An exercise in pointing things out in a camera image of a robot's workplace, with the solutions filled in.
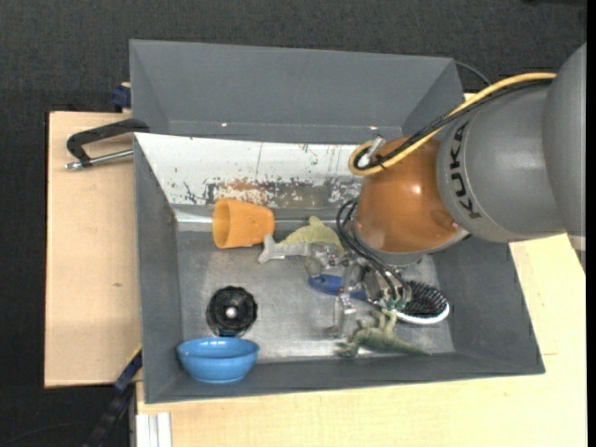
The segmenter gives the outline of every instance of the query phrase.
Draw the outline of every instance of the toy dinosaur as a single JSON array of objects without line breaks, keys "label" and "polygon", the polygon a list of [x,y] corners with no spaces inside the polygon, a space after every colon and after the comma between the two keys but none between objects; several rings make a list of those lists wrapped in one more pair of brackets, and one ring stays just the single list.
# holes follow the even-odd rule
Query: toy dinosaur
[{"label": "toy dinosaur", "polygon": [[332,228],[324,225],[319,217],[313,215],[308,219],[308,225],[295,230],[279,243],[270,235],[265,236],[259,263],[264,264],[269,260],[287,256],[308,257],[311,256],[314,245],[320,245],[340,257],[344,254],[344,247],[337,234]]},{"label": "toy dinosaur", "polygon": [[396,311],[384,309],[382,311],[373,311],[371,314],[378,319],[377,327],[371,328],[363,320],[359,320],[359,328],[354,331],[350,340],[347,343],[338,343],[341,348],[336,351],[337,355],[343,358],[353,358],[358,354],[361,346],[372,351],[430,354],[424,349],[399,339],[393,332],[398,320]]}]

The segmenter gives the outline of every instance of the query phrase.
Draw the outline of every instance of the black carpet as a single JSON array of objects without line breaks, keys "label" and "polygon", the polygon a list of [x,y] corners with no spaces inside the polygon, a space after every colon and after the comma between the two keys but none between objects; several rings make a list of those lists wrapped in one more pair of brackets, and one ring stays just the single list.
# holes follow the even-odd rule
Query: black carpet
[{"label": "black carpet", "polygon": [[579,7],[520,0],[0,0],[0,446],[80,445],[111,396],[42,388],[44,121],[114,111],[130,38],[441,55],[495,81],[556,71],[586,26]]}]

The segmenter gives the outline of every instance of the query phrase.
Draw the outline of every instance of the green toy dinosaur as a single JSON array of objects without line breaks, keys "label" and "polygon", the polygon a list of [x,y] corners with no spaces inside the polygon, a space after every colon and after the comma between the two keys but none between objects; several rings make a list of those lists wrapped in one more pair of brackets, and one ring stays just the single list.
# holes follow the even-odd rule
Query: green toy dinosaur
[{"label": "green toy dinosaur", "polygon": [[350,340],[347,343],[338,343],[341,349],[336,351],[337,355],[343,358],[354,358],[361,346],[372,351],[430,354],[424,349],[399,339],[393,332],[398,320],[397,313],[394,310],[386,311],[384,309],[382,311],[373,311],[371,314],[378,319],[378,326],[371,328],[363,320],[359,320],[359,328],[354,331]]}]

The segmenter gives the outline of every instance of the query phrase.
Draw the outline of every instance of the wooden table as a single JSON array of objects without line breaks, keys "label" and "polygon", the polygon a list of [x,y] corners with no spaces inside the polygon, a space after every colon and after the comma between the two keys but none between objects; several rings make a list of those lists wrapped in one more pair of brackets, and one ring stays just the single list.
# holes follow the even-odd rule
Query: wooden table
[{"label": "wooden table", "polygon": [[[132,164],[63,168],[68,135],[127,117],[49,118],[47,387],[112,383],[141,341]],[[170,412],[175,447],[587,445],[585,274],[566,236],[511,251],[546,374],[167,404],[139,381],[137,412]]]}]

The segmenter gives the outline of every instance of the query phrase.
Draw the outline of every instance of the orange cup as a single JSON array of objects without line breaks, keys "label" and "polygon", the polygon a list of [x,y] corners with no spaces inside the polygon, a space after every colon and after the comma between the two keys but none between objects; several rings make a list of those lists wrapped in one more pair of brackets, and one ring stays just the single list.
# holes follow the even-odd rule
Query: orange cup
[{"label": "orange cup", "polygon": [[213,241],[218,249],[249,247],[273,235],[273,212],[267,207],[220,198],[213,212]]}]

